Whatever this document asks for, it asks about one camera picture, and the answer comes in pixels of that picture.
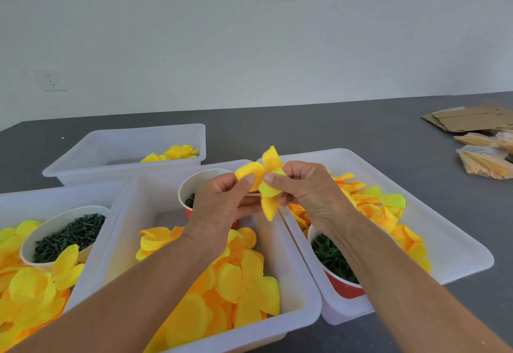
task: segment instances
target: white wall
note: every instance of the white wall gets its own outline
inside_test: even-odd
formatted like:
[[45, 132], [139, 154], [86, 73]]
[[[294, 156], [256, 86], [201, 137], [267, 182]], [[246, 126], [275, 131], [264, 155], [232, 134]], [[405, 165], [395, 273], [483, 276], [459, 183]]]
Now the white wall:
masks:
[[[0, 130], [513, 90], [513, 0], [0, 0]], [[66, 92], [31, 69], [57, 67]]]

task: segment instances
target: person's left hand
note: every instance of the person's left hand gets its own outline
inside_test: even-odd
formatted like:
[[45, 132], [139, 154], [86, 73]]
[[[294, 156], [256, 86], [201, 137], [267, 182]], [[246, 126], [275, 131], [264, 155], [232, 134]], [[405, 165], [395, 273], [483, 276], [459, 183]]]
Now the person's left hand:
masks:
[[226, 173], [198, 188], [191, 220], [183, 235], [210, 249], [212, 260], [226, 247], [228, 231], [237, 219], [261, 212], [260, 198], [247, 196], [254, 181], [253, 174], [237, 181], [234, 173]]

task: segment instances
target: pile of yellow petals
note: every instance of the pile of yellow petals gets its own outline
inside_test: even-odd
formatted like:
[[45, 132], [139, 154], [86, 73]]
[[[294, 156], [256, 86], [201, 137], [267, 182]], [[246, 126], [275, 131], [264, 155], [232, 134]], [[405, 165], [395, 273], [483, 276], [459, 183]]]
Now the pile of yellow petals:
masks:
[[235, 176], [239, 180], [244, 176], [249, 175], [250, 173], [256, 176], [256, 180], [250, 192], [259, 191], [260, 194], [262, 194], [262, 211], [264, 212], [266, 218], [271, 221], [278, 211], [279, 203], [276, 196], [281, 193], [281, 191], [268, 186], [265, 181], [262, 181], [262, 177], [265, 173], [278, 173], [284, 176], [286, 176], [286, 174], [282, 169], [282, 161], [279, 159], [278, 153], [276, 152], [276, 149], [274, 149], [274, 146], [271, 146], [262, 155], [262, 162], [264, 165], [260, 164], [259, 162], [250, 162], [246, 164], [244, 167], [236, 170]]
[[78, 245], [59, 255], [52, 273], [26, 266], [19, 259], [20, 247], [39, 225], [26, 220], [0, 231], [0, 352], [61, 316], [84, 267], [76, 265]]
[[[182, 227], [141, 231], [138, 260], [175, 240]], [[145, 353], [157, 353], [279, 315], [278, 281], [264, 276], [264, 256], [253, 250], [257, 235], [230, 230], [227, 246], [189, 288], [158, 329]]]
[[200, 149], [194, 149], [190, 145], [174, 145], [168, 150], [166, 150], [163, 154], [155, 154], [154, 152], [151, 152], [151, 154], [143, 158], [141, 162], [180, 160], [182, 158], [196, 158], [196, 153], [198, 153], [199, 150]]
[[[365, 183], [352, 181], [354, 177], [355, 175], [352, 173], [346, 173], [342, 176], [333, 177], [333, 180], [356, 210], [389, 233], [402, 250], [427, 272], [431, 272], [427, 251], [423, 245], [424, 240], [405, 225], [398, 225], [406, 208], [404, 196], [401, 194], [383, 194], [377, 186], [367, 188]], [[310, 219], [305, 209], [295, 204], [289, 204], [289, 209], [306, 236]]]

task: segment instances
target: hand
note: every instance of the hand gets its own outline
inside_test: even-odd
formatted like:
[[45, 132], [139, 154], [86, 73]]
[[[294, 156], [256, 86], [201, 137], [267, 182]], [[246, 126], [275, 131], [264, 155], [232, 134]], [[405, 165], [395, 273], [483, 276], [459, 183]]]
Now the hand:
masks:
[[261, 212], [260, 198], [247, 196], [255, 182], [250, 174], [237, 181], [234, 173], [219, 175], [198, 188], [191, 220], [183, 235], [212, 252], [212, 260], [226, 247], [228, 231], [239, 218]]
[[269, 186], [283, 191], [278, 195], [278, 202], [282, 206], [289, 203], [303, 206], [315, 228], [327, 236], [334, 224], [356, 211], [324, 165], [289, 161], [283, 171], [287, 176], [275, 173], [264, 175], [264, 181]]

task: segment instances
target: plastic bag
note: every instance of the plastic bag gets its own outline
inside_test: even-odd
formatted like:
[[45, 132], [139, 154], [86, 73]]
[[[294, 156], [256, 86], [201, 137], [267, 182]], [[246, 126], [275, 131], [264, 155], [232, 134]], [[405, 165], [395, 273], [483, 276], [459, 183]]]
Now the plastic bag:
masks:
[[497, 140], [494, 137], [487, 137], [479, 133], [467, 133], [462, 136], [455, 136], [454, 139], [458, 142], [464, 143], [465, 145], [474, 146], [492, 146]]
[[456, 152], [467, 173], [498, 180], [513, 179], [513, 164], [505, 160], [508, 152], [504, 150], [465, 145]]
[[495, 136], [497, 148], [513, 154], [513, 130], [501, 131]]

